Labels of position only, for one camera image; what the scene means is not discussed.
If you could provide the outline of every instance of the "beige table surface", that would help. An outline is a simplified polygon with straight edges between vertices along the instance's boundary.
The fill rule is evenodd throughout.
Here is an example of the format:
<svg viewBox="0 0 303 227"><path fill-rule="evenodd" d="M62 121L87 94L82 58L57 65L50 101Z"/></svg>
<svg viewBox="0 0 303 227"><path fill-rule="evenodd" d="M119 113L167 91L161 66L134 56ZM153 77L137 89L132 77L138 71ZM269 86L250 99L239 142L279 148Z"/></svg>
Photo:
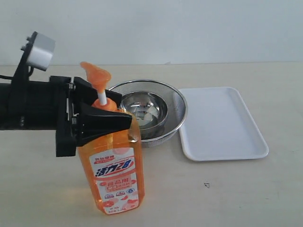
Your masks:
<svg viewBox="0 0 303 227"><path fill-rule="evenodd" d="M301 227L303 225L303 63L103 66L110 86L156 79L177 88L239 90L268 146L266 158L195 163L177 133L144 150L141 207L104 216L76 157L55 157L54 131L0 132L0 227ZM15 67L0 67L12 75ZM78 66L36 70L84 76Z"/></svg>

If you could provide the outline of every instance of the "stainless steel bowl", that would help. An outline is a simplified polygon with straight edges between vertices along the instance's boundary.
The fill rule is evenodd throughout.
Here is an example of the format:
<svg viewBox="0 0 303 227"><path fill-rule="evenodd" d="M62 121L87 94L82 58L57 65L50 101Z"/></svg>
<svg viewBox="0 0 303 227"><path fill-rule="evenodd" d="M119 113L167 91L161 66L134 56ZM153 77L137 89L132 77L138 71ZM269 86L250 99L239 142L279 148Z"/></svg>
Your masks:
<svg viewBox="0 0 303 227"><path fill-rule="evenodd" d="M141 123L142 146L145 148L154 147L169 140L187 117L187 103L184 96L176 88L166 83L148 79L130 80L117 84L109 90L122 94L123 100L120 107L128 110L137 118L144 112L142 109L150 111L149 113L156 117L156 120L151 119L149 124L146 122L146 128L157 128L150 134L145 131L146 128Z"/></svg>
<svg viewBox="0 0 303 227"><path fill-rule="evenodd" d="M160 96L152 92L135 91L122 97L121 108L132 113L139 123L143 140L163 131L168 108Z"/></svg>

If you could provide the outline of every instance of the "white tray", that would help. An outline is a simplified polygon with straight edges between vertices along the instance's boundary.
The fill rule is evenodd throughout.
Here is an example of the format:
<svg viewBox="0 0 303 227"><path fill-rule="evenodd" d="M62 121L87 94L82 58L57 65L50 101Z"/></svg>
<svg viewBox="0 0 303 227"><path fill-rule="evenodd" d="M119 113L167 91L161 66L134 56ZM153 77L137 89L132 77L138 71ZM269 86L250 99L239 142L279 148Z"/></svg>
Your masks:
<svg viewBox="0 0 303 227"><path fill-rule="evenodd" d="M188 115L182 148L194 161L262 158L268 146L239 92L231 87L180 89Z"/></svg>

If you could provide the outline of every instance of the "white wall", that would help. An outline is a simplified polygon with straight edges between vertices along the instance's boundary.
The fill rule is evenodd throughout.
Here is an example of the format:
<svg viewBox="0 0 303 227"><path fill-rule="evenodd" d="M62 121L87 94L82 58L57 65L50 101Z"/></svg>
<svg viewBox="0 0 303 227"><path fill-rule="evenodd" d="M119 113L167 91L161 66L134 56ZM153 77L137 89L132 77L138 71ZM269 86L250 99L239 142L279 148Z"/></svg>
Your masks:
<svg viewBox="0 0 303 227"><path fill-rule="evenodd" d="M1 65L35 30L52 64L303 61L303 0L2 0L0 28Z"/></svg>

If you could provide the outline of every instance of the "orange bottle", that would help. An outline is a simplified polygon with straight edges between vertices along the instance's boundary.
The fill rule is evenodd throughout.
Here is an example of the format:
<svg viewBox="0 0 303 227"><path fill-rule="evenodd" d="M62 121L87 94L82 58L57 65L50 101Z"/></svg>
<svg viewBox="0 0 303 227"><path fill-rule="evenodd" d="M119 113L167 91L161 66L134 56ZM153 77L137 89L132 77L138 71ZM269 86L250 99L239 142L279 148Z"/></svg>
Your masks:
<svg viewBox="0 0 303 227"><path fill-rule="evenodd" d="M80 65L98 92L93 107L125 113L106 98L110 73L87 62ZM140 129L134 116L130 129L99 137L78 147L78 153L99 210L109 215L140 206L145 195L143 161Z"/></svg>

